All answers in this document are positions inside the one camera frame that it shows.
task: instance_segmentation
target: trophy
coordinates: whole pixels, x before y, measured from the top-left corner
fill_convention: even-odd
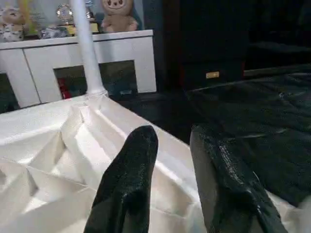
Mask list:
[[[90,22],[91,31],[93,33],[98,33],[98,25],[95,22],[95,17],[93,12],[91,11],[91,6],[93,6],[92,0],[85,0],[86,1],[86,16]],[[63,27],[67,28],[68,32],[71,35],[76,34],[76,28],[73,25],[73,13],[68,4],[61,4],[58,6],[56,10],[57,17],[62,21]]]

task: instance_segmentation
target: teddy bear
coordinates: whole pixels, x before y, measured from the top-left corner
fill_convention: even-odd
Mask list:
[[[0,9],[0,41],[22,41],[25,19],[18,8]]]
[[[102,23],[104,32],[136,31],[137,21],[130,16],[133,9],[133,0],[102,0],[105,17]]]

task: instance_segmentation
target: red object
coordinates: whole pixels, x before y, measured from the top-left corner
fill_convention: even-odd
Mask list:
[[[58,80],[58,86],[59,86],[59,90],[62,93],[62,97],[63,99],[69,99],[72,98],[70,92],[68,91],[67,86],[65,85],[65,79],[61,78],[61,79],[57,79]]]

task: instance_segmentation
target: shelf top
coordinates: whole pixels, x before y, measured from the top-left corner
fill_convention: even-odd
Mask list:
[[[93,35],[93,40],[94,41],[106,41],[106,40],[120,40],[120,39],[130,39],[130,38],[150,37],[150,36],[153,36],[152,30],[142,30],[142,31],[125,32],[125,33],[97,34],[97,35]],[[0,43],[0,50],[25,49],[25,48],[45,47],[45,46],[51,46],[51,45],[64,45],[64,44],[78,44],[78,38],[74,36],[74,37],[56,38],[56,39],[6,42],[6,43]]]

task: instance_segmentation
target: white pole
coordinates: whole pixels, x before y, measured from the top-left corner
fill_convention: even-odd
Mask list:
[[[85,0],[70,0],[70,2],[86,75],[86,93],[91,96],[107,95],[95,55],[90,23],[86,17]]]

